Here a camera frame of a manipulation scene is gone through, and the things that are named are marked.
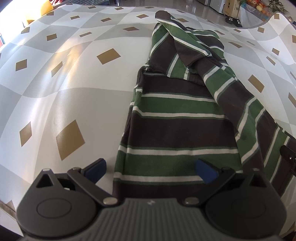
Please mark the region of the green brown striped shirt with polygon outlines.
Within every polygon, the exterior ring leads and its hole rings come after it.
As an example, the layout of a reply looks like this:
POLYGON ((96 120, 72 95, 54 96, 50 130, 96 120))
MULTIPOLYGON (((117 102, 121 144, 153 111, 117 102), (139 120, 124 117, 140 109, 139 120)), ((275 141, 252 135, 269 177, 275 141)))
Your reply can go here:
POLYGON ((237 79, 211 30, 155 14, 151 53, 139 69, 114 169, 117 198, 183 198, 205 182, 195 162, 263 171, 279 195, 291 164, 280 155, 295 138, 237 79))

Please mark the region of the checkered diamond pattern tablecloth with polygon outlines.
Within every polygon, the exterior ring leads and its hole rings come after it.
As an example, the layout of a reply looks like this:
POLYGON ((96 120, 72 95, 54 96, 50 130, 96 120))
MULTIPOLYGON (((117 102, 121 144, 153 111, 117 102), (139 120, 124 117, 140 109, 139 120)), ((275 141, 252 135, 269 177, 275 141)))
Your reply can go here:
POLYGON ((1 199, 24 240, 282 240, 295 232, 295 169, 283 195, 263 171, 236 174, 210 199, 117 198, 101 206, 67 171, 102 158, 114 169, 155 14, 215 32, 237 79, 295 138, 295 28, 274 13, 237 29, 176 9, 66 4, 1 49, 1 199))

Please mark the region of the black slippers pair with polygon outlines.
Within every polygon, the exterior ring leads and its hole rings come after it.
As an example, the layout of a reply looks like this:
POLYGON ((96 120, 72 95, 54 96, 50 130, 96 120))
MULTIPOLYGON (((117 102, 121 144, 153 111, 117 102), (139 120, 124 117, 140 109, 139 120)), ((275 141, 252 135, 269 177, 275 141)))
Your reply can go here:
POLYGON ((235 25, 238 28, 242 28, 241 21, 239 19, 228 16, 225 18, 225 21, 228 24, 235 25))

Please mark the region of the white cloth covered counter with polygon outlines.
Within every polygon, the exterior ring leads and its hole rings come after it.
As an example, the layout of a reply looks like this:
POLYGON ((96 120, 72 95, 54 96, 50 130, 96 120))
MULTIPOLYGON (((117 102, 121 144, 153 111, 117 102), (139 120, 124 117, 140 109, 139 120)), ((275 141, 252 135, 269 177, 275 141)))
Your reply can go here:
POLYGON ((251 28, 262 25, 269 19, 269 16, 250 5, 242 4, 239 8, 238 19, 243 28, 251 28))

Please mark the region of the green potted plant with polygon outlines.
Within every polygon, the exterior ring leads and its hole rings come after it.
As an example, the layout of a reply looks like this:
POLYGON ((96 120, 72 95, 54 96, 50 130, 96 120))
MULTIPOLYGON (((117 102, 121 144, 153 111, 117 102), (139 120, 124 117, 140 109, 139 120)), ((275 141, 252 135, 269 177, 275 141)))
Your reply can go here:
POLYGON ((273 12, 280 12, 282 14, 288 13, 280 0, 269 0, 268 8, 273 12))

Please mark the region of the fruit pile on counter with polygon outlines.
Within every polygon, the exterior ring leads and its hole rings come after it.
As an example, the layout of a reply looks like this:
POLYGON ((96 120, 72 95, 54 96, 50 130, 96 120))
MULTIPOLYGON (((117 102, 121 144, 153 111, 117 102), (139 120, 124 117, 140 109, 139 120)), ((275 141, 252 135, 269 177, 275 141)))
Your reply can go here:
POLYGON ((267 5, 260 0, 247 0, 246 4, 261 12, 263 15, 270 16, 270 10, 267 5))

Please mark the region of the brown cardboard box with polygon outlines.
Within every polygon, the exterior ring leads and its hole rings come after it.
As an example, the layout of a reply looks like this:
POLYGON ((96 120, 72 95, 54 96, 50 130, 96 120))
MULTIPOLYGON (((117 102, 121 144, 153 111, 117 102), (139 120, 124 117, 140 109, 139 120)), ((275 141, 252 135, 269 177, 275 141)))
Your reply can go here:
POLYGON ((240 1, 238 0, 226 0, 223 11, 224 15, 237 18, 240 9, 240 1))

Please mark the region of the white refrigerator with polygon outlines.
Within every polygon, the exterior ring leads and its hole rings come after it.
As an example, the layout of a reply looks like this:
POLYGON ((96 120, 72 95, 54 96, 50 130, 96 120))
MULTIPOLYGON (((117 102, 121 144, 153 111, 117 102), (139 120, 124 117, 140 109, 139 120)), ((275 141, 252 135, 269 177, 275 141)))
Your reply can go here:
POLYGON ((222 13, 225 2, 225 0, 204 0, 206 6, 209 6, 219 13, 222 13))

